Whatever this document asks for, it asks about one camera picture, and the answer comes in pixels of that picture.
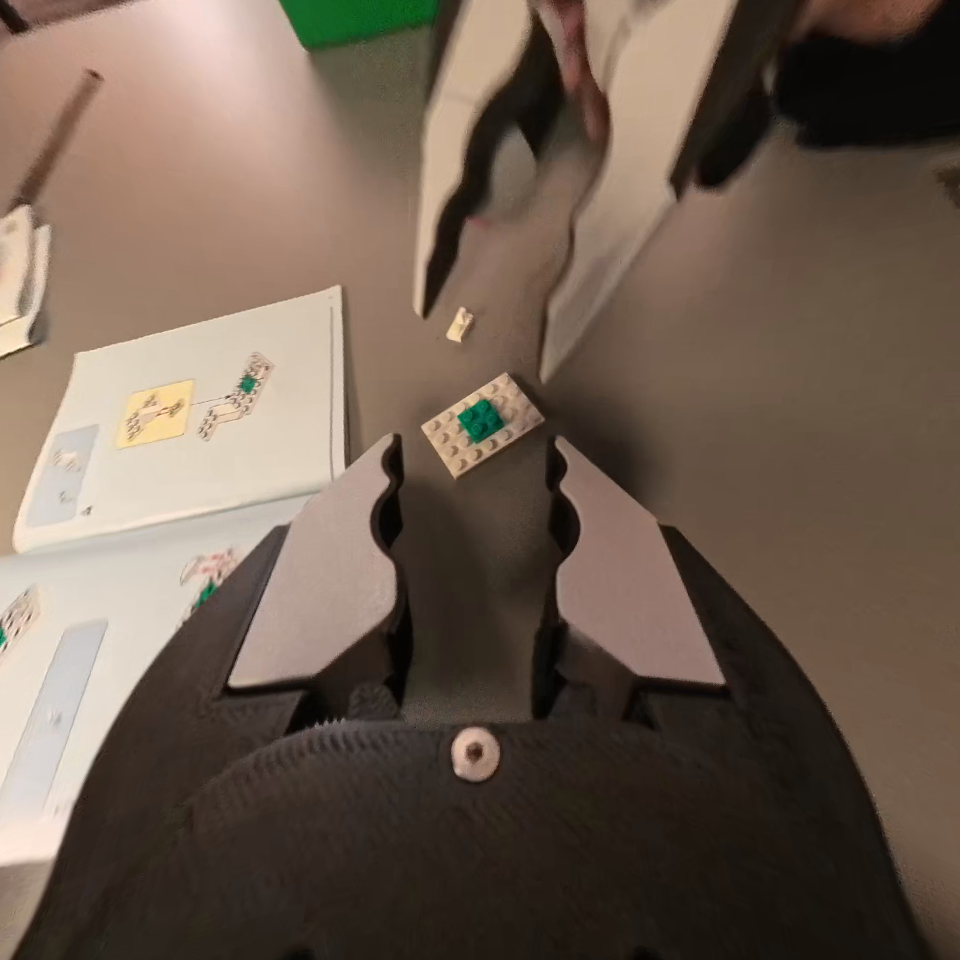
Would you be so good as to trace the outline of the open instruction booklet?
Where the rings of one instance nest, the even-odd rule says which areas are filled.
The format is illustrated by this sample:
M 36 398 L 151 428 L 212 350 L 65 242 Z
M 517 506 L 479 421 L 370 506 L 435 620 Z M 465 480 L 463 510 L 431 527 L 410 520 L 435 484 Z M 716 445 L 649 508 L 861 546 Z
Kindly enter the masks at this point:
M 344 295 L 75 356 L 2 558 L 2 867 L 56 857 L 162 649 L 346 468 Z

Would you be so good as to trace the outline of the green plastic bin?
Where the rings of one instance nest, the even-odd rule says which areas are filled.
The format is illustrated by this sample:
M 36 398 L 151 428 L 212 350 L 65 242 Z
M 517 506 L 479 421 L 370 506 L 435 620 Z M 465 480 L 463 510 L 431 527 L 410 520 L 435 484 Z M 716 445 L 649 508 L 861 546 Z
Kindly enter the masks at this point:
M 280 1 L 307 50 L 366 42 L 433 22 L 438 1 Z

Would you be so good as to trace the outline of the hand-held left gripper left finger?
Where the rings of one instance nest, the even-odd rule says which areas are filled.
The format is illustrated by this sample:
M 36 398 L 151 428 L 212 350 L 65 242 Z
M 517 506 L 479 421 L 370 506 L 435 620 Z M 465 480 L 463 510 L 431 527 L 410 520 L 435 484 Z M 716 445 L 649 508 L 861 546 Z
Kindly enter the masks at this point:
M 402 437 L 387 434 L 287 527 L 228 675 L 235 692 L 313 690 L 348 702 L 383 686 L 402 702 L 412 654 L 402 532 Z

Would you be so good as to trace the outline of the green lego brick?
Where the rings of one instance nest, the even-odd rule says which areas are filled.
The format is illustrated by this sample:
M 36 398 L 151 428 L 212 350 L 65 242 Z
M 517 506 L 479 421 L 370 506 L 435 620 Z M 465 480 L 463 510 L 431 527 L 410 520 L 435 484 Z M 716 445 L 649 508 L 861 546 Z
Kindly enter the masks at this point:
M 479 445 L 504 428 L 505 423 L 495 404 L 482 398 L 457 414 L 458 424 L 473 445 Z

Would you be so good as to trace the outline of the stack of instruction booklets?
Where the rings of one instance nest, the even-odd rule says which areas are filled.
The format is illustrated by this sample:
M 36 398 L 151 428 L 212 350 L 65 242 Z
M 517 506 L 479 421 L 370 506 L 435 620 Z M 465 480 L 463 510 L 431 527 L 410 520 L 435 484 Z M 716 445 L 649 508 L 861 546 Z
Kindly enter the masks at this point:
M 21 202 L 1 221 L 1 358 L 37 342 L 49 277 L 52 228 Z

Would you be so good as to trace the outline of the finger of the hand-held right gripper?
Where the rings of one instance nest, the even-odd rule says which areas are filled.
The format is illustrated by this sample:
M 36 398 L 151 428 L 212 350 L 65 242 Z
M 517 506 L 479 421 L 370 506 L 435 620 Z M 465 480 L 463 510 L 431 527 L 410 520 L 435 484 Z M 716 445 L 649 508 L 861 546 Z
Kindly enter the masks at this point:
M 490 198 L 495 160 L 518 133 L 538 160 L 565 104 L 535 2 L 440 2 L 423 115 L 414 312 L 429 317 L 467 223 Z
M 582 2 L 588 73 L 608 110 L 606 150 L 571 217 L 549 294 L 538 378 L 557 374 L 677 203 L 671 183 L 738 2 Z

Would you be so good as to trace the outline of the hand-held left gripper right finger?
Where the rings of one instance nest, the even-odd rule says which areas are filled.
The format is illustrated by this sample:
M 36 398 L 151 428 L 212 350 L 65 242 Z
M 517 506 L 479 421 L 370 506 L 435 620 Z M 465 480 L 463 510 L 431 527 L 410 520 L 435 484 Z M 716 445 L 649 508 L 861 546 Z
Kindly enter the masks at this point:
M 717 694 L 726 680 L 656 517 L 562 436 L 549 440 L 559 559 L 534 641 L 533 715 L 565 695 L 629 716 L 639 690 Z

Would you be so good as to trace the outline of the white lego plate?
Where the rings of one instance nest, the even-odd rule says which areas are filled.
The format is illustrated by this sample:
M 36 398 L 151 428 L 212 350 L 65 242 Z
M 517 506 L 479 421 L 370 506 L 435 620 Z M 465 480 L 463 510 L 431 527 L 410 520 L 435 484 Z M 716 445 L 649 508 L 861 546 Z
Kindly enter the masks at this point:
M 458 423 L 457 414 L 482 399 L 494 404 L 505 426 L 481 443 L 472 444 Z M 420 430 L 449 474 L 459 478 L 509 449 L 544 421 L 520 383 L 504 372 L 430 416 Z

